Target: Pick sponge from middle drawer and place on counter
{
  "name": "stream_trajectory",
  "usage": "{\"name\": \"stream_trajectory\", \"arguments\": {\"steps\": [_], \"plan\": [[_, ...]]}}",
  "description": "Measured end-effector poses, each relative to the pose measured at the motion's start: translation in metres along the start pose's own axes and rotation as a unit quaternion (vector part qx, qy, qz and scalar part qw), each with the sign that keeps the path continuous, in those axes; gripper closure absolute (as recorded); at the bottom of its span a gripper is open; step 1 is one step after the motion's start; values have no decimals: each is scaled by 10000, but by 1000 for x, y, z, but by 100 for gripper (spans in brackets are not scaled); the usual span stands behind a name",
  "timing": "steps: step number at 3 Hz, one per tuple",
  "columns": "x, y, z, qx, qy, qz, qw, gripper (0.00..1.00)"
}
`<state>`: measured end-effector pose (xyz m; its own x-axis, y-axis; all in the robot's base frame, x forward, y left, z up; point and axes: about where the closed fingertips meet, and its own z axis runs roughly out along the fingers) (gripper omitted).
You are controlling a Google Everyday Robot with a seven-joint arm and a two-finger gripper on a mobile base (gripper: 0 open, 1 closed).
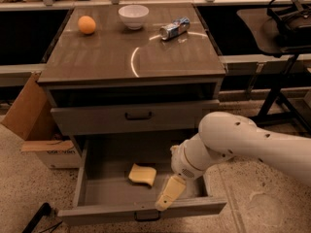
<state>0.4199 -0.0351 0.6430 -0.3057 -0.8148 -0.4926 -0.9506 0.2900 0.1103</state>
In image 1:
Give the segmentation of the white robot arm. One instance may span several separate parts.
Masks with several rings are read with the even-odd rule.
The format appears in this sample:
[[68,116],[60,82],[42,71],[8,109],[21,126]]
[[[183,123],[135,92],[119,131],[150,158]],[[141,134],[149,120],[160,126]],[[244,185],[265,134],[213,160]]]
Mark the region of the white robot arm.
[[249,118],[226,112],[206,115],[198,132],[171,148],[171,169],[155,208],[164,211],[190,180],[233,156],[248,156],[311,185],[311,139],[261,129]]

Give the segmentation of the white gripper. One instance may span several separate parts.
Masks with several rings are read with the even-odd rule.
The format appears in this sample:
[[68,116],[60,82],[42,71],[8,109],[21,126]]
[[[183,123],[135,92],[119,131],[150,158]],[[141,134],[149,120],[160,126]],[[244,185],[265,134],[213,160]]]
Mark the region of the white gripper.
[[187,187],[185,180],[196,180],[206,171],[206,148],[199,140],[185,140],[170,150],[175,175],[167,179],[155,201],[155,208],[160,212],[167,210],[181,196]]

